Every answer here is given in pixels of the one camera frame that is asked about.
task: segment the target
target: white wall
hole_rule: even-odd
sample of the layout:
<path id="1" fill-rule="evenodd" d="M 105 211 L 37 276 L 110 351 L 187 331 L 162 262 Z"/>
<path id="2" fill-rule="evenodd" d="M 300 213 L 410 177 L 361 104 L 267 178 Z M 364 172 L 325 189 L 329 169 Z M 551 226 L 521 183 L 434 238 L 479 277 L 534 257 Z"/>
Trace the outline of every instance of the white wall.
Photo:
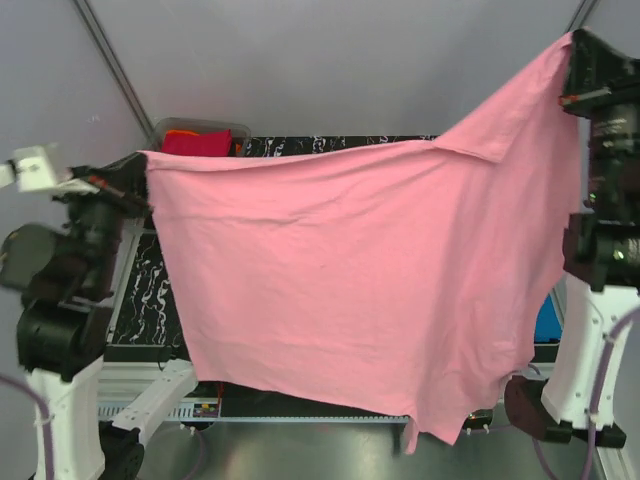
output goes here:
<path id="1" fill-rule="evenodd" d="M 3 0 L 0 6 L 0 160 L 15 148 L 59 142 L 68 165 L 106 164 L 143 145 L 142 133 L 68 0 Z M 0 190 L 0 242 L 26 222 L 58 226 L 46 197 Z M 0 290 L 0 370 L 20 376 L 17 295 Z M 36 468 L 33 405 L 0 391 L 0 477 Z"/>
<path id="2" fill-rule="evenodd" d="M 638 0 L 603 0 L 593 12 L 588 25 L 605 41 L 627 55 L 640 57 L 640 2 Z M 629 457 L 640 474 L 640 325 L 631 329 L 622 360 L 615 393 L 616 421 L 627 433 Z"/>
<path id="3" fill-rule="evenodd" d="M 156 121 L 410 135 L 463 118 L 564 32 L 579 0 L 92 3 Z"/>

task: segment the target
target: red cloth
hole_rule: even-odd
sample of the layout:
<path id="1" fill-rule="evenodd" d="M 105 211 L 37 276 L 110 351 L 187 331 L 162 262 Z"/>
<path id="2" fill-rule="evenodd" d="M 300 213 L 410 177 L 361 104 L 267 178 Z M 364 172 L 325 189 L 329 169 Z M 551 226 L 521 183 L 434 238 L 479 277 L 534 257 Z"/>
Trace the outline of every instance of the red cloth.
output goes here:
<path id="1" fill-rule="evenodd" d="M 203 135 L 169 132 L 164 137 L 161 151 L 193 157 L 228 157 L 231 143 L 231 130 Z"/>

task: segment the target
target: clear plastic bin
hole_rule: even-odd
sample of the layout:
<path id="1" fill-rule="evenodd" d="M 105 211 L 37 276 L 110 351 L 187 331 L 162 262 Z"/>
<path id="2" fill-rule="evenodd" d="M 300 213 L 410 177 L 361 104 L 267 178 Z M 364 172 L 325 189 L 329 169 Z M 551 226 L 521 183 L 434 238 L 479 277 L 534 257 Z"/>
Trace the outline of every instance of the clear plastic bin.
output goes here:
<path id="1" fill-rule="evenodd" d="M 244 125 L 237 123 L 214 122 L 210 120 L 197 120 L 194 118 L 169 117 L 160 120 L 153 129 L 153 141 L 150 150 L 160 150 L 164 137 L 169 130 L 188 130 L 195 133 L 215 133 L 231 130 L 231 138 L 234 144 L 242 145 L 236 156 L 244 157 L 247 153 L 247 145 L 251 140 L 251 130 Z"/>

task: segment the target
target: pink cloth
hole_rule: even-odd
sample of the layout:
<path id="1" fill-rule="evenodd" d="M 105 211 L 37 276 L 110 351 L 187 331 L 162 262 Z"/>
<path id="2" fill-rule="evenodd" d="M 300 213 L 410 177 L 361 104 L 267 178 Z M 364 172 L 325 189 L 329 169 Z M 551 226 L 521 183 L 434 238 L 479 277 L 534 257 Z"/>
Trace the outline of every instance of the pink cloth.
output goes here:
<path id="1" fill-rule="evenodd" d="M 569 35 L 433 142 L 264 159 L 147 152 L 200 380 L 409 415 L 453 444 L 533 356 L 580 197 Z"/>

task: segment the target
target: black marble table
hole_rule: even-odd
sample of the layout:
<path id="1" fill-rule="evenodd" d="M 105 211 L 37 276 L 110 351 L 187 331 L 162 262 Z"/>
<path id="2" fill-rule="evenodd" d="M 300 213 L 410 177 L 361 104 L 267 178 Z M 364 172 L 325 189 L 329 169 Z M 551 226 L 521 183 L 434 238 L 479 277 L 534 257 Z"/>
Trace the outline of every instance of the black marble table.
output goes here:
<path id="1" fill-rule="evenodd" d="M 250 157 L 323 153 L 364 145 L 433 139 L 414 137 L 260 137 L 247 148 Z M 112 339 L 115 345 L 184 347 L 171 282 L 154 233 L 141 236 Z"/>

